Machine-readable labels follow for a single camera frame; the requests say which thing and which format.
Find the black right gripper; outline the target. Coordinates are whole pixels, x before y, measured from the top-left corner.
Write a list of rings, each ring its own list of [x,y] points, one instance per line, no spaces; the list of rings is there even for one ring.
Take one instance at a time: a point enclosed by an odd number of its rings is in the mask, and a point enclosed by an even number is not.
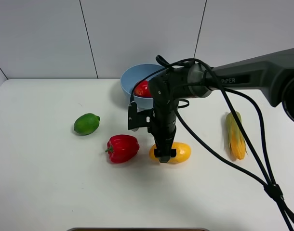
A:
[[[176,114],[174,109],[178,101],[173,103],[160,103],[154,101],[153,115],[148,131],[153,135],[156,149],[154,156],[160,163],[168,163],[171,158],[176,157],[176,149],[172,148],[176,133]]]

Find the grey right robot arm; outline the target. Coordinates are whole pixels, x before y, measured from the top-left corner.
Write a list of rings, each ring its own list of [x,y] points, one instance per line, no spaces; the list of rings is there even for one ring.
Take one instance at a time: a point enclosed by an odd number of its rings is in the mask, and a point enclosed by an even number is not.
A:
[[[168,68],[153,77],[148,84],[153,98],[153,118],[157,131],[152,131],[156,149],[154,155],[161,163],[176,156],[172,149],[176,132],[173,107],[181,98],[205,98],[221,82],[228,89],[258,89],[271,106],[282,104],[294,121],[294,48],[207,69],[195,61],[183,67]]]

